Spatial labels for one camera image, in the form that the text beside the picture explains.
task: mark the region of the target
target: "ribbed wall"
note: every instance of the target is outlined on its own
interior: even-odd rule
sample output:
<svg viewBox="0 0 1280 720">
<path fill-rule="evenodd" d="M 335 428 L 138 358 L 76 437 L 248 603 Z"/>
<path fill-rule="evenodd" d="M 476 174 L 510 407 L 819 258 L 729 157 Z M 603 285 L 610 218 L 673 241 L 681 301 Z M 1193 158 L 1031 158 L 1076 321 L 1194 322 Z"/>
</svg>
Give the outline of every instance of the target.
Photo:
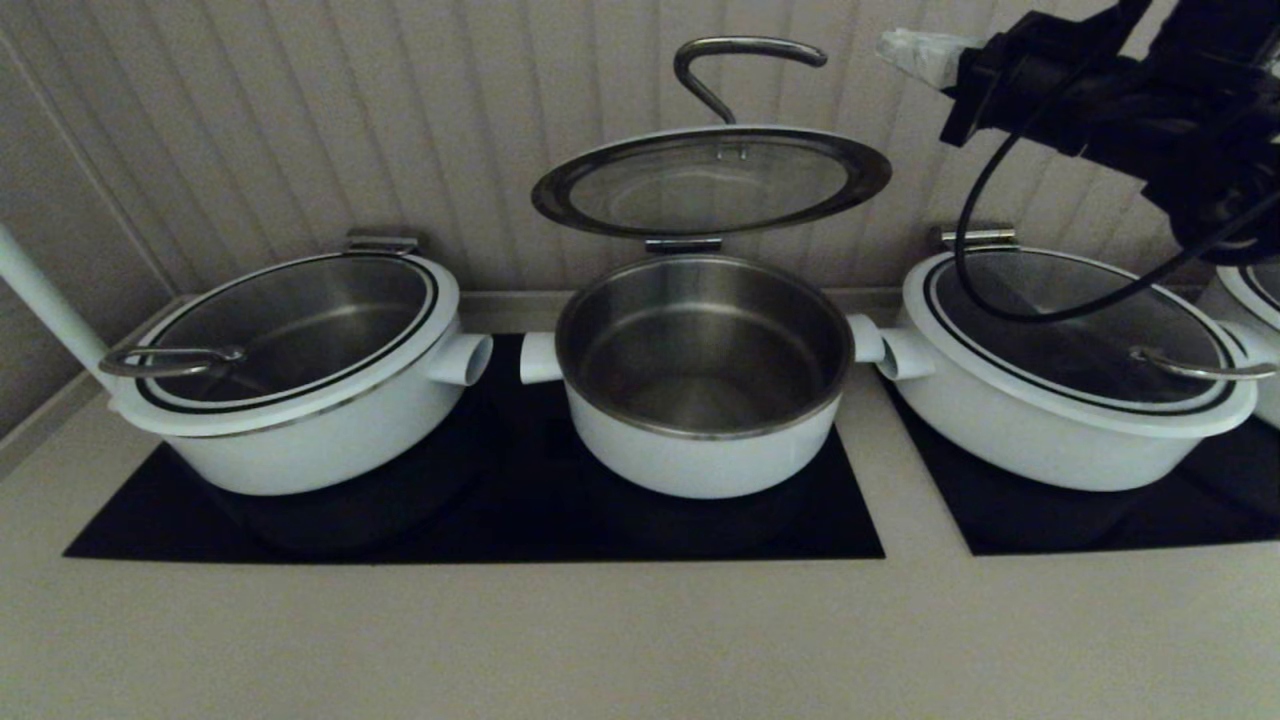
<svg viewBox="0 0 1280 720">
<path fill-rule="evenodd" d="M 33 85 L 0 36 L 0 223 L 93 332 L 115 342 L 164 305 L 172 288 L 88 182 L 83 158 L 72 152 Z M 0 250 L 0 263 L 8 261 Z M 4 436 L 81 368 L 4 281 L 0 348 L 3 448 Z"/>
<path fill-rule="evenodd" d="M 950 101 L 874 55 L 896 27 L 986 36 L 1028 9 L 1079 18 L 1110 0 L 61 0 L 0 23 L 96 173 L 183 291 L 319 250 L 352 225 L 415 225 L 470 288 L 570 288 L 640 255 L 562 229 L 529 191 L 602 142 L 714 117 L 671 58 L 709 35 L 772 35 L 832 59 L 695 70 L 745 122 L 829 129 L 881 149 L 890 188 L 837 218 L 753 237 L 823 286 L 890 286 L 954 220 L 998 135 L 937 141 Z M 1157 3 L 1166 9 L 1170 1 Z M 1140 51 L 1156 28 L 1139 28 Z M 1143 269 L 1172 251 L 1138 183 L 1021 147 L 978 213 L 1025 242 Z"/>
</svg>

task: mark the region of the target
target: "pot side handle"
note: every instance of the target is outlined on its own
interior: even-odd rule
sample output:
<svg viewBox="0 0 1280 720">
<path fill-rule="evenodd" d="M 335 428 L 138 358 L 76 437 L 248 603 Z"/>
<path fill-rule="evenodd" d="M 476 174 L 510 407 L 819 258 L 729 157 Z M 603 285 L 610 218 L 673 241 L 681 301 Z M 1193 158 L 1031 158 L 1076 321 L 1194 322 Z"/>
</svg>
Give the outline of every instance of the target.
<svg viewBox="0 0 1280 720">
<path fill-rule="evenodd" d="M 527 386 L 563 378 L 556 359 L 556 333 L 525 333 L 520 346 L 520 382 Z"/>
<path fill-rule="evenodd" d="M 867 315 L 845 315 L 854 332 L 854 361 L 876 363 L 886 378 L 909 380 L 932 375 L 933 350 L 929 342 L 914 329 L 876 327 Z"/>
<path fill-rule="evenodd" d="M 429 379 L 471 387 L 484 375 L 493 356 L 493 336 L 457 333 L 444 341 L 426 366 Z"/>
</svg>

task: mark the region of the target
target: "black induction cooktop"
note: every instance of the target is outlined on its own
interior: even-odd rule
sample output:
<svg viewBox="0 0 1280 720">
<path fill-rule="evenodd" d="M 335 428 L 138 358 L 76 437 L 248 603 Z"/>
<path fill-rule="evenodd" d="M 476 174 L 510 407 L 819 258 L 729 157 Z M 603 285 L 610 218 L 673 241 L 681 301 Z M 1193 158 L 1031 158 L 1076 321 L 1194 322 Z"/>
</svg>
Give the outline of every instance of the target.
<svg viewBox="0 0 1280 720">
<path fill-rule="evenodd" d="M 248 564 L 878 559 L 836 430 L 788 480 L 684 500 L 611 473 L 579 441 L 561 383 L 518 382 L 518 336 L 451 416 L 376 470 L 283 497 L 225 492 L 168 446 L 68 557 Z"/>
<path fill-rule="evenodd" d="M 974 555 L 1280 539 L 1280 432 L 1261 420 L 1206 438 L 1149 486 L 1083 492 L 1029 480 L 970 455 L 882 382 Z"/>
</svg>

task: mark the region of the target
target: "curved metal handle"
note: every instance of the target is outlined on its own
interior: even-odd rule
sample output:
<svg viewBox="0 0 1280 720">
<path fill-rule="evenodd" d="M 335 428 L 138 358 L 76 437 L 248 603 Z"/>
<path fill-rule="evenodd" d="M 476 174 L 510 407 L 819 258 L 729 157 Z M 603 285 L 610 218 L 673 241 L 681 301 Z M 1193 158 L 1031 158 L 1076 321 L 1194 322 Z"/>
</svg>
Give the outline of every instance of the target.
<svg viewBox="0 0 1280 720">
<path fill-rule="evenodd" d="M 1151 363 L 1170 375 L 1194 378 L 1197 380 L 1261 380 L 1275 375 L 1280 366 L 1275 363 L 1260 363 L 1247 368 L 1210 368 L 1192 365 L 1166 356 L 1155 347 L 1135 346 L 1129 348 L 1129 357 L 1139 363 Z"/>
<path fill-rule="evenodd" d="M 129 357 L 197 357 L 186 363 L 164 363 L 161 365 L 133 365 L 125 363 Z M 97 366 L 104 373 L 124 378 L 175 378 L 195 375 L 228 363 L 244 359 L 244 348 L 238 345 L 225 347 L 122 347 L 108 352 Z"/>
<path fill-rule="evenodd" d="M 680 50 L 676 50 L 676 79 L 680 81 L 680 85 L 689 88 L 689 92 L 692 92 L 694 97 L 701 100 L 704 105 L 731 126 L 737 124 L 733 111 L 714 92 L 708 90 L 700 79 L 694 77 L 694 73 L 689 69 L 689 64 L 703 55 L 769 55 L 771 58 L 795 60 L 814 68 L 827 64 L 827 54 L 822 50 L 812 45 L 777 37 L 703 37 L 684 44 Z"/>
</svg>

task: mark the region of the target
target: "beige countertop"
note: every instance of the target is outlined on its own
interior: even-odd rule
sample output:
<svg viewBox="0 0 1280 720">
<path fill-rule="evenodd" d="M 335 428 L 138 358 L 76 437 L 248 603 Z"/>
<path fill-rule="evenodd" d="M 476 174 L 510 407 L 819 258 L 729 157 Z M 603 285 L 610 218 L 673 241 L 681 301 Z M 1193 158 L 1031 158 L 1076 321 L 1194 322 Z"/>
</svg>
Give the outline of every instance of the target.
<svg viewBox="0 0 1280 720">
<path fill-rule="evenodd" d="M 156 439 L 63 414 L 0 482 L 0 717 L 1280 716 L 1280 544 L 973 557 L 869 368 L 837 419 L 865 561 L 68 560 Z"/>
</svg>

